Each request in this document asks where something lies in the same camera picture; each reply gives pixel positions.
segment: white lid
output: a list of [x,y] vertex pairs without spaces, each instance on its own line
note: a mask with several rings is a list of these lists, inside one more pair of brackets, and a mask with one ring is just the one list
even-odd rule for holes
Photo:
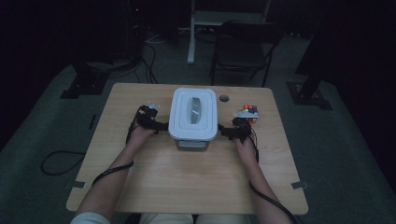
[[209,141],[215,138],[218,133],[215,92],[193,88],[175,90],[168,130],[177,140]]

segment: table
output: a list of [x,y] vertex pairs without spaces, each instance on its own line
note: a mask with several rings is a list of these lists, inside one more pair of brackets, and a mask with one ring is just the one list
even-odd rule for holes
[[225,11],[203,11],[195,10],[195,0],[191,0],[191,25],[190,44],[187,63],[193,64],[195,58],[195,25],[220,26],[225,21],[265,21],[271,0],[265,1],[263,13],[225,12]]
[[[99,120],[67,209],[76,211],[92,181],[117,157],[136,109],[148,101],[160,105],[157,120],[169,120],[174,91],[179,87],[208,88],[218,97],[219,123],[232,127],[233,113],[243,105],[256,105],[260,117],[252,125],[258,135],[260,166],[278,199],[293,214],[308,206],[276,102],[266,88],[177,86],[118,83],[114,85]],[[223,103],[219,96],[230,101]],[[254,214],[248,180],[233,141],[218,136],[204,152],[177,150],[167,132],[150,137],[134,160],[117,211],[136,213]]]

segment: rubik's cube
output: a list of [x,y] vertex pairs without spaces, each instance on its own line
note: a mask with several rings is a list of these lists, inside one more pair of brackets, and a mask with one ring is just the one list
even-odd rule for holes
[[[252,113],[254,115],[259,115],[259,111],[257,110],[257,106],[256,105],[244,105],[244,110],[246,112]],[[254,124],[254,123],[256,123],[257,119],[247,118],[247,121],[250,124]]]

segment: person's left arm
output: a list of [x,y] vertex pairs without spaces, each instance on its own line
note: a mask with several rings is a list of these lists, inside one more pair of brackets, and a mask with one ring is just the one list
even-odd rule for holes
[[[131,163],[138,150],[154,132],[140,126],[135,128],[127,145],[108,169]],[[129,169],[123,169],[99,179],[84,197],[76,212],[76,216],[86,212],[94,212],[102,215],[107,220],[111,220],[128,172]]]

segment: lid handle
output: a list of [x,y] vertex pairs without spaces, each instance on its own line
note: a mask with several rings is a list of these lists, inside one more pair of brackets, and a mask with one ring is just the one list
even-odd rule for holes
[[190,111],[190,122],[191,124],[197,124],[201,118],[201,100],[197,97],[192,97],[189,101]]

